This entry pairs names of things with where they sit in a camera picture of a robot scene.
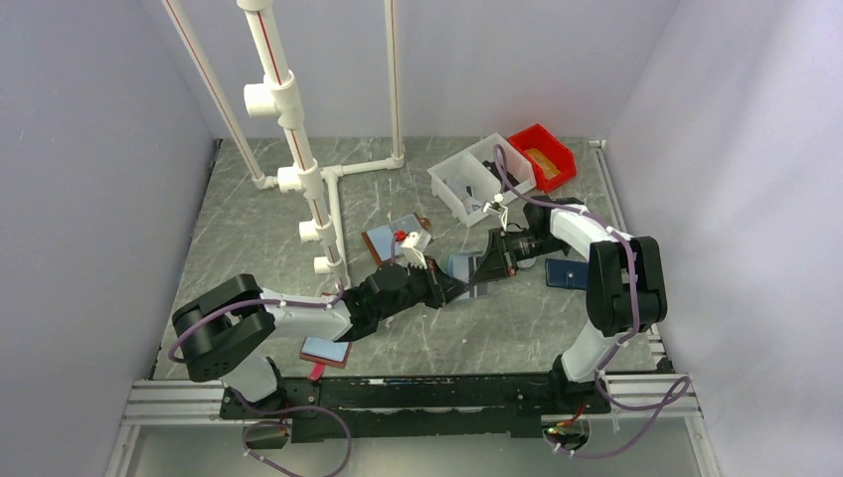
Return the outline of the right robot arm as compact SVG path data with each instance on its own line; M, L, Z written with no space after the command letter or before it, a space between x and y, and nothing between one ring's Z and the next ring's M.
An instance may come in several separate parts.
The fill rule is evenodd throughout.
M586 259L588 321L574 344L558 357L548 399L571 412L587 396L586 386L604 371L611 354L663 321L668 300L660 248L652 237L633 237L592 213L576 198L534 196L523 208L528 226L488 233L488 244L470 277L473 283L514 276L521 262L560 251Z

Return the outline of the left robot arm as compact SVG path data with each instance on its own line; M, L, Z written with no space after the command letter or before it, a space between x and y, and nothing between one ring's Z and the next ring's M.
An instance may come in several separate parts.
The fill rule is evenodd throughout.
M426 266L386 263L359 285L318 297L274 292L253 275L238 274L172 315L176 339L168 358L185 365L193 382L220 381L256 414L271 417L283 409L286 391L274 361L257 353L263 342L277 337L355 342L390 317L418 304L441 308L468 287L434 260Z

